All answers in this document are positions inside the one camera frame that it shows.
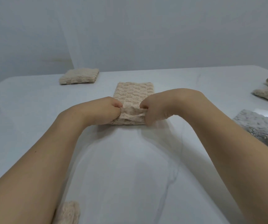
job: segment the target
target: white marble table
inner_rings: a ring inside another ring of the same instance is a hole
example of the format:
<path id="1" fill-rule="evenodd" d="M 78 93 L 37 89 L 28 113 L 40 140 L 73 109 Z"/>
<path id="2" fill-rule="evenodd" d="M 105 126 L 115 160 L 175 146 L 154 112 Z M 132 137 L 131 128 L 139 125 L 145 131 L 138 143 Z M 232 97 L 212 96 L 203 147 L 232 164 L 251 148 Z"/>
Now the white marble table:
<path id="1" fill-rule="evenodd" d="M 156 92 L 202 91 L 226 115 L 268 111 L 250 94 L 268 70 L 256 66 L 101 72 L 94 84 L 59 85 L 60 75 L 0 83 L 0 177 L 64 109 L 111 96 L 119 81 L 152 82 Z M 181 159 L 172 151 L 181 151 Z M 62 200 L 77 200 L 80 223 L 244 223 L 192 128 L 171 117 L 154 128 L 92 126 L 76 146 Z"/>

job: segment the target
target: marble surface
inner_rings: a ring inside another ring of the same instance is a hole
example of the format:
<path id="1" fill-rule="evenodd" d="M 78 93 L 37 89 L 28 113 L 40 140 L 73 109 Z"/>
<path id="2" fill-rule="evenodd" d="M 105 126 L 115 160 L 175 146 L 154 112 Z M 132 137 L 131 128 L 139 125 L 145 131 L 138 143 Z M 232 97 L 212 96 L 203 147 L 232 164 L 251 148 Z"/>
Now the marble surface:
<path id="1" fill-rule="evenodd" d="M 112 96 L 118 82 L 152 82 L 155 92 L 200 90 L 230 118 L 242 109 L 268 112 L 268 101 L 250 94 L 268 77 L 257 66 L 101 72 L 93 84 L 59 85 L 60 76 L 0 83 L 0 177 L 61 111 Z M 62 200 L 80 203 L 79 223 L 245 223 L 196 134 L 176 116 L 152 128 L 84 130 Z"/>

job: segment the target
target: hand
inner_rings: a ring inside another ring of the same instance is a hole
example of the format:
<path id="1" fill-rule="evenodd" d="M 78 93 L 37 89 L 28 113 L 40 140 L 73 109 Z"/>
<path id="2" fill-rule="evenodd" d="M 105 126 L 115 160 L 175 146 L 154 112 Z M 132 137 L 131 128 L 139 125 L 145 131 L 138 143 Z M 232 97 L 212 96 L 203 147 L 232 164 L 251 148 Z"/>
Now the hand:
<path id="1" fill-rule="evenodd" d="M 91 125 L 107 124 L 116 119 L 121 114 L 122 106 L 120 101 L 112 97 L 104 97 L 74 105 L 60 113 L 59 117 L 68 121 L 74 120 L 85 128 Z"/>
<path id="2" fill-rule="evenodd" d="M 152 94 L 140 104 L 140 108 L 148 109 L 144 117 L 145 124 L 150 126 L 173 115 L 183 117 L 184 108 L 188 108 L 188 104 L 199 101 L 202 97 L 205 98 L 201 92 L 191 89 L 174 89 Z"/>

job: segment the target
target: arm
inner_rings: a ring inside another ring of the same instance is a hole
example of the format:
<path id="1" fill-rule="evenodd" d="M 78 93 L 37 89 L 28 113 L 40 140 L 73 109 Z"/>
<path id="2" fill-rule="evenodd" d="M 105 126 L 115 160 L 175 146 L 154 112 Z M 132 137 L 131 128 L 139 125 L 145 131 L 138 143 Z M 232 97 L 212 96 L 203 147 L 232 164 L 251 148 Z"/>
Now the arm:
<path id="1" fill-rule="evenodd" d="M 238 126 L 202 93 L 189 89 L 153 94 L 147 125 L 179 115 L 194 129 L 241 211 L 253 223 L 268 223 L 268 147 Z"/>
<path id="2" fill-rule="evenodd" d="M 50 224 L 82 131 L 107 124 L 122 104 L 106 97 L 60 113 L 47 132 L 0 178 L 0 223 Z"/>

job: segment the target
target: person's left hand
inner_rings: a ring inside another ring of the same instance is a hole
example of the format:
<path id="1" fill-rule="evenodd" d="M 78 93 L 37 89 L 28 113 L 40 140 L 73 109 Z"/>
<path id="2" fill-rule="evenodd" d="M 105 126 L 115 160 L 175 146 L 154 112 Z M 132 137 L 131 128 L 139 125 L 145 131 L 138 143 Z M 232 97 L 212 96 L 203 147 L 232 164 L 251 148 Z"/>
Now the person's left hand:
<path id="1" fill-rule="evenodd" d="M 107 124 L 119 117 L 123 104 L 112 98 L 104 97 L 74 105 L 58 115 L 58 118 L 76 121 L 84 128 L 91 125 Z"/>

